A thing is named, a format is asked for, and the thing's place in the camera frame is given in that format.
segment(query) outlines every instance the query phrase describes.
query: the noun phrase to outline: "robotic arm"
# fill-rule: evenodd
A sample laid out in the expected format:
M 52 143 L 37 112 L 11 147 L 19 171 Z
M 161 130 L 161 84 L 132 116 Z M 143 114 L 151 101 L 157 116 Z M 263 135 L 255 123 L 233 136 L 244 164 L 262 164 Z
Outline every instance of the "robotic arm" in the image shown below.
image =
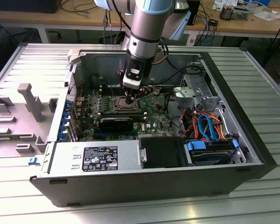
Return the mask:
M 179 40 L 190 17 L 186 0 L 95 0 L 97 6 L 107 10 L 133 14 L 131 30 L 126 28 L 127 54 L 122 86 L 126 103 L 150 92 L 141 86 L 148 77 L 161 37 Z

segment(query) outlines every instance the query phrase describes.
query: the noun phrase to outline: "floor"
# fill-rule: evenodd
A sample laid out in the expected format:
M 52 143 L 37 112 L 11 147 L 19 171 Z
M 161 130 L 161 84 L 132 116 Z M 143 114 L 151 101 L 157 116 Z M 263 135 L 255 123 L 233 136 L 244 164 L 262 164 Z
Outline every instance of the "floor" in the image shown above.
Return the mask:
M 12 55 L 13 51 L 17 47 L 19 42 L 40 42 L 37 37 L 32 37 L 31 35 L 25 36 L 20 35 L 15 38 L 8 38 L 8 33 L 14 34 L 17 32 L 25 31 L 22 28 L 6 28 L 7 31 L 0 28 L 0 71 L 7 62 L 7 60 Z M 57 34 L 50 34 L 52 43 L 77 43 L 77 36 L 75 30 L 60 30 L 62 34 L 62 39 L 57 37 Z M 99 38 L 102 37 L 102 31 L 88 31 L 81 30 L 81 43 L 99 43 Z M 215 37 L 212 46 L 219 46 L 221 44 L 222 37 Z M 168 45 L 185 45 L 187 41 L 187 35 L 184 35 L 180 41 L 170 41 Z M 239 38 L 235 37 L 225 37 L 222 46 L 235 47 L 239 43 Z M 249 38 L 241 43 L 241 47 L 246 48 L 258 62 L 262 62 L 263 56 L 266 49 L 270 46 L 271 40 L 264 38 Z M 271 75 L 271 77 L 277 82 L 280 82 L 280 77 L 277 75 L 277 70 L 280 70 L 280 48 L 273 55 L 271 60 L 265 67 L 266 71 Z

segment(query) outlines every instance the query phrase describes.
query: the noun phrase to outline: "slotted aluminum surface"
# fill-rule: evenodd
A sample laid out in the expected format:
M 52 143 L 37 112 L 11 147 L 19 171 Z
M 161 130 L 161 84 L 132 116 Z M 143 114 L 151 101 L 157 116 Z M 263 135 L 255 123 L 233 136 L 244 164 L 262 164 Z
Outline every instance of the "slotted aluminum surface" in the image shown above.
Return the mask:
M 56 60 L 63 70 L 66 64 L 62 63 L 70 49 L 108 50 L 103 45 L 30 44 L 18 61 Z M 248 181 L 227 196 L 58 208 L 28 181 L 39 167 L 29 167 L 28 158 L 0 159 L 0 223 L 31 220 L 42 224 L 280 223 L 280 90 L 277 85 L 240 49 L 171 47 L 172 50 L 209 52 L 278 167 L 261 180 Z

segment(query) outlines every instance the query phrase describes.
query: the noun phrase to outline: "electronic equipment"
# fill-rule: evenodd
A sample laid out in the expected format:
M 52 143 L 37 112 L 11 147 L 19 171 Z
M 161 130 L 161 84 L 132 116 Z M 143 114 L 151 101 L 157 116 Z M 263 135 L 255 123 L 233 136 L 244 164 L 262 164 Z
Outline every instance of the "electronic equipment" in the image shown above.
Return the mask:
M 230 20 L 233 13 L 233 6 L 223 5 L 222 10 L 220 12 L 220 19 L 221 20 Z
M 126 103 L 131 104 L 134 99 L 151 93 L 152 89 L 143 81 L 150 74 L 161 38 L 181 39 L 191 9 L 186 0 L 95 0 L 95 3 L 116 11 L 119 16 L 120 12 L 126 13 L 125 19 L 122 18 L 127 27 L 122 46 L 126 50 L 126 62 L 120 85 L 126 93 Z
M 231 18 L 235 20 L 247 20 L 248 16 L 249 10 L 245 8 L 234 7 Z
M 200 0 L 187 0 L 187 3 L 189 5 L 189 11 L 191 12 L 191 16 L 188 21 L 188 26 L 193 26 L 196 21 L 196 16 L 198 13 Z
M 218 25 L 218 23 L 219 23 L 218 20 L 214 20 L 214 19 L 210 19 L 210 20 L 209 20 L 209 24 L 210 24 L 211 26 L 216 27 L 216 26 Z
M 0 11 L 55 13 L 62 0 L 0 0 Z
M 228 194 L 274 169 L 210 55 L 169 50 L 172 63 L 195 64 L 187 72 L 196 75 L 181 73 L 156 85 L 154 79 L 175 70 L 153 66 L 147 85 L 153 93 L 132 104 L 116 76 L 126 57 L 119 46 L 76 45 L 65 56 L 71 66 L 40 67 L 64 75 L 40 70 L 33 78 L 0 77 L 0 157 L 35 156 L 29 164 L 36 160 L 41 168 L 30 182 L 59 207 Z M 44 54 L 36 50 L 32 57 Z M 27 72 L 26 64 L 12 71 L 22 74 L 21 68 Z

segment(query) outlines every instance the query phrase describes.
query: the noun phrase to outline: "workbench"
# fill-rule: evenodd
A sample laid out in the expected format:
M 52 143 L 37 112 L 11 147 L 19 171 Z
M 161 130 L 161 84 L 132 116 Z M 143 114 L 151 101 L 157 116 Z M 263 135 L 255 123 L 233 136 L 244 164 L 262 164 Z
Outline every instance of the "workbench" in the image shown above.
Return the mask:
M 58 98 L 61 91 L 58 87 L 70 70 L 69 51 L 93 47 L 89 44 L 19 46 L 0 73 L 0 96 L 9 92 L 8 96 L 12 97 L 21 80 L 33 83 L 41 79 L 44 83 L 35 85 L 34 89 L 40 99 Z M 105 45 L 95 47 L 102 51 L 106 48 Z M 278 167 L 261 180 L 242 184 L 229 195 L 58 208 L 29 182 L 30 176 L 40 169 L 28 165 L 30 157 L 0 158 L 0 224 L 43 224 L 57 220 L 75 224 L 280 223 L 278 85 L 249 52 L 239 48 L 171 46 L 169 50 L 209 53 Z
M 75 0 L 75 5 L 89 2 L 91 1 Z M 210 4 L 212 2 L 214 0 L 202 0 L 206 13 L 211 18 L 219 21 L 216 35 L 274 38 L 278 32 L 280 20 L 265 21 L 253 15 L 249 15 L 247 21 L 221 20 L 219 18 L 220 11 L 212 10 L 212 4 Z M 81 6 L 79 9 L 83 10 L 94 6 L 95 3 L 92 3 L 91 5 Z M 64 4 L 63 7 L 68 10 L 73 10 L 70 2 Z M 280 7 L 280 3 L 271 2 L 269 7 Z M 98 7 L 90 11 L 91 18 L 66 12 L 62 9 L 58 9 L 55 14 L 0 11 L 0 23 L 6 27 L 36 28 L 39 31 L 42 42 L 50 43 L 47 29 L 103 30 L 104 15 L 105 10 Z M 119 30 L 120 20 L 116 12 L 111 12 L 111 18 L 112 29 L 115 31 Z M 193 45 L 193 41 L 195 41 L 197 35 L 201 34 L 204 30 L 205 25 L 200 18 L 196 19 L 194 26 L 187 26 L 184 31 L 185 34 L 189 35 L 187 45 Z

